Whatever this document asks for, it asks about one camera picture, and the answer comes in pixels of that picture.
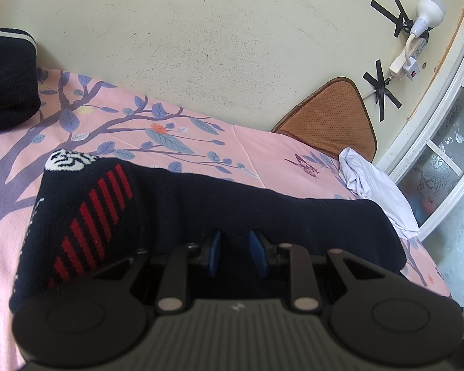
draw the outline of brown seat pad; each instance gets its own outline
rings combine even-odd
[[[354,82],[335,78],[294,107],[272,132],[288,135],[338,158],[351,147],[366,160],[376,153],[376,137]]]

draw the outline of bed sheet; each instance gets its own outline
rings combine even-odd
[[[115,156],[299,198],[355,199],[337,161],[285,135],[233,126],[85,75],[38,68],[37,78],[40,111],[0,133],[0,371],[23,363],[10,332],[8,299],[43,166],[54,150]],[[421,243],[402,244],[403,274],[449,295]]]

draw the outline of light bulb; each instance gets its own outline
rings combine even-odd
[[[445,17],[447,8],[442,0],[419,0],[416,5],[418,19],[411,28],[411,33],[420,37],[428,28],[440,25]]]

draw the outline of red stripe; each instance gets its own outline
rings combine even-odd
[[[100,260],[105,258],[105,250],[103,249],[103,243],[101,242],[100,236],[98,234],[98,230],[96,225],[94,224],[93,218],[89,213],[89,209],[87,205],[83,202],[79,208],[80,214],[83,216],[86,225],[88,226],[89,233],[91,234],[91,238],[94,241],[94,246],[97,248],[98,256]]]
[[[111,170],[107,171],[107,176],[110,180],[110,184],[112,184],[113,190],[115,191],[117,201],[119,201],[120,209],[124,210],[124,208],[126,207],[126,203],[124,202],[122,191],[120,191],[119,183],[117,182],[117,179],[115,178],[115,175]]]
[[[104,179],[100,178],[98,180],[98,185],[101,188],[101,193],[103,194],[103,198],[105,198],[105,202],[108,206],[110,216],[112,216],[113,224],[117,224],[119,221],[119,216],[117,215],[117,212],[115,211],[115,206],[113,204],[112,198],[110,197],[110,193],[108,192],[107,183],[105,183]]]
[[[82,275],[84,273],[83,266],[79,262],[79,259],[74,251],[74,248],[72,248],[71,242],[69,241],[67,236],[65,236],[64,241],[62,241],[62,248],[64,249],[64,252],[67,254],[67,257],[69,258],[77,274]]]
[[[98,198],[98,194],[94,189],[92,189],[89,193],[89,198],[91,198],[94,210],[97,212],[98,218],[100,219],[101,227],[103,229],[103,232],[105,233],[105,238],[107,239],[107,242],[110,242],[110,240],[112,239],[112,232],[108,225],[107,216],[105,216],[105,211],[103,210],[100,200]]]
[[[97,263],[94,261],[93,255],[91,254],[91,251],[88,247],[88,244],[86,243],[86,240],[84,240],[83,231],[80,229],[79,222],[77,221],[76,218],[72,220],[71,230],[72,230],[72,233],[74,233],[75,239],[78,240],[80,248],[83,250],[84,256],[86,257],[86,260],[88,261],[89,267],[91,269],[94,269],[95,267],[97,267]]]
[[[127,180],[126,174],[124,173],[124,169],[120,164],[118,164],[117,166],[115,166],[115,170],[117,171],[117,174],[119,174],[120,180],[122,180],[122,185],[124,186],[124,189],[126,191],[127,198],[131,199],[133,197],[131,185]]]
[[[65,267],[60,257],[57,257],[57,259],[55,260],[55,264],[53,266],[55,267],[55,270],[57,271],[58,275],[60,275],[60,277],[64,281],[67,281],[71,278],[69,276],[69,271],[67,271],[67,268]]]

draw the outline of white cloth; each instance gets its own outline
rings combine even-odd
[[[409,202],[389,176],[351,148],[340,152],[338,159],[339,175],[347,188],[358,198],[371,199],[380,205],[399,237],[408,239],[419,234]]]

